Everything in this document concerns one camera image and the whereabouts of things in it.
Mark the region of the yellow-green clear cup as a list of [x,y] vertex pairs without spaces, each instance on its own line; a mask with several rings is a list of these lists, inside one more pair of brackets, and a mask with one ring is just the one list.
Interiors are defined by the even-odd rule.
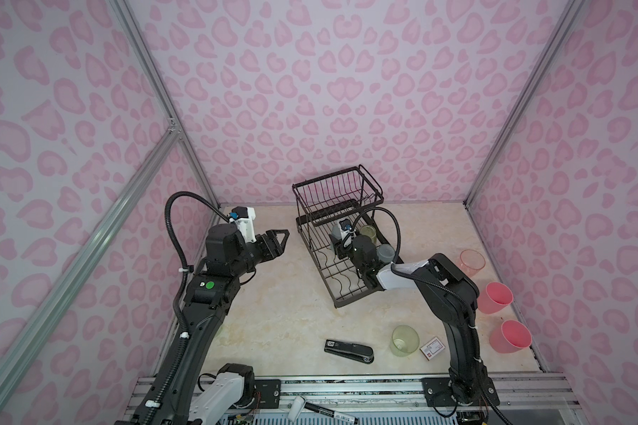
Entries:
[[370,239],[372,244],[377,244],[377,241],[379,239],[377,239],[377,229],[374,226],[364,225],[364,226],[361,226],[359,231],[360,231],[360,235],[368,237],[368,239]]

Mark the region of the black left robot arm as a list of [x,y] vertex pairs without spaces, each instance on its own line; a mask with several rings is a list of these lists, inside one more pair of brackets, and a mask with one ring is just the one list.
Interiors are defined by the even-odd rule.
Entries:
[[241,277],[285,252],[290,232],[273,229],[246,242],[233,223],[207,235],[207,255],[174,306],[178,332],[152,387],[127,424],[187,424],[200,370],[241,287]]

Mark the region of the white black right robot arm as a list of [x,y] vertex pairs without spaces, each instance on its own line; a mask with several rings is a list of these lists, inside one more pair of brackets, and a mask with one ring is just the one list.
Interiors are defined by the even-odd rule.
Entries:
[[506,424],[499,398],[481,357],[476,316],[480,291],[446,255],[400,263],[389,244],[375,245],[364,235],[333,239],[333,251],[349,259],[357,275],[383,290],[417,289],[432,314],[441,321],[449,350],[448,383],[434,391],[431,402],[448,400],[453,408],[473,404],[490,407]]

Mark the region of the teal clear cup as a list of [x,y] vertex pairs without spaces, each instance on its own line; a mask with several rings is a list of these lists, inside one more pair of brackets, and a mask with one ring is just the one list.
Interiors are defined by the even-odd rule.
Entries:
[[381,244],[377,247],[377,259],[384,263],[390,264],[395,260],[396,250],[390,244]]

